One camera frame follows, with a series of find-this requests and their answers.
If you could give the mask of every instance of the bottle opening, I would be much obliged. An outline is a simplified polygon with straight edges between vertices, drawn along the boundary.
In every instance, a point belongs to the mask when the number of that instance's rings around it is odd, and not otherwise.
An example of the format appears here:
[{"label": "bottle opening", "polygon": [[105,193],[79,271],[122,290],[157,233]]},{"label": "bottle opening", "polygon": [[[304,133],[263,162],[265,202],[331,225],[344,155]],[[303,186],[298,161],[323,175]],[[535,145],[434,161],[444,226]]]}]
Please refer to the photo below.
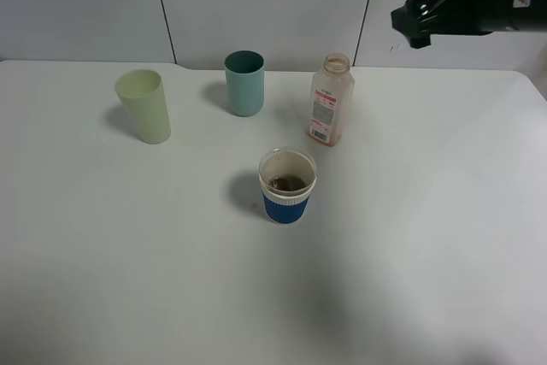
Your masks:
[{"label": "bottle opening", "polygon": [[341,53],[331,53],[323,63],[325,70],[332,74],[344,74],[350,71],[350,59]]}]

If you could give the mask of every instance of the bottle label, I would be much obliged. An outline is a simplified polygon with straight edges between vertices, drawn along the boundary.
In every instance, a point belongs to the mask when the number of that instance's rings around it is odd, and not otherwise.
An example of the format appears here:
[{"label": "bottle label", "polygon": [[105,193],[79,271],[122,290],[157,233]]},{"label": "bottle label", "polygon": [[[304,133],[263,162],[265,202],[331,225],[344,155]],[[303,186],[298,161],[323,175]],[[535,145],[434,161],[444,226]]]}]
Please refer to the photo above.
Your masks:
[{"label": "bottle label", "polygon": [[335,112],[336,98],[328,96],[324,90],[315,90],[309,133],[321,141],[328,142],[331,137]]}]

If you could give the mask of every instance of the white wall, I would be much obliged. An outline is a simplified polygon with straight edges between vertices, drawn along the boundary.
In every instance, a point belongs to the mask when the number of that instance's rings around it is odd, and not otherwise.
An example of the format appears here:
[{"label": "white wall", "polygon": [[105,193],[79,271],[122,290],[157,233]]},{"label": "white wall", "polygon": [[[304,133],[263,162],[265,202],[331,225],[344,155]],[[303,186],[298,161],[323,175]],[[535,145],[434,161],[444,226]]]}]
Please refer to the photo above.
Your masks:
[{"label": "white wall", "polygon": [[160,0],[0,0],[0,59],[174,61]]},{"label": "white wall", "polygon": [[222,68],[232,51],[267,68],[316,70],[339,51],[353,59],[367,0],[164,0],[177,62]]},{"label": "white wall", "polygon": [[357,66],[494,68],[526,72],[543,49],[545,33],[493,33],[485,37],[432,36],[432,45],[410,49],[391,28],[391,11],[406,0],[370,0]]}]

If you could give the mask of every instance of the table surface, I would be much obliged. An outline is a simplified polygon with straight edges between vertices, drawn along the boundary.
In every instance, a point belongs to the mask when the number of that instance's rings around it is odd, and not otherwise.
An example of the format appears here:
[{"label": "table surface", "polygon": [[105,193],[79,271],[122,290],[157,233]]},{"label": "table surface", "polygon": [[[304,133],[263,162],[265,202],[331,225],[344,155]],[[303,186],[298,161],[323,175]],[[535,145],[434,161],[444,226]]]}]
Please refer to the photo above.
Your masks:
[{"label": "table surface", "polygon": [[[164,144],[116,99],[134,68]],[[330,149],[310,73],[266,73],[240,118],[219,71],[0,63],[0,362],[544,365],[547,103],[515,72],[352,73]],[[288,227],[257,180],[284,145],[319,175]]]}]

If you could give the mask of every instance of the teal cup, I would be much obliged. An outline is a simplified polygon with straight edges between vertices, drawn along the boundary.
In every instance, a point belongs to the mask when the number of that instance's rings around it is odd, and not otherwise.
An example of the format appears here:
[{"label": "teal cup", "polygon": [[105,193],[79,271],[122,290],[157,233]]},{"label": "teal cup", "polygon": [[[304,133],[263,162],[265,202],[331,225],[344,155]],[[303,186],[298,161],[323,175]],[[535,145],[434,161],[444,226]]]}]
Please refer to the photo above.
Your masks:
[{"label": "teal cup", "polygon": [[235,115],[249,117],[264,105],[264,59],[254,51],[232,53],[224,61],[228,101]]}]

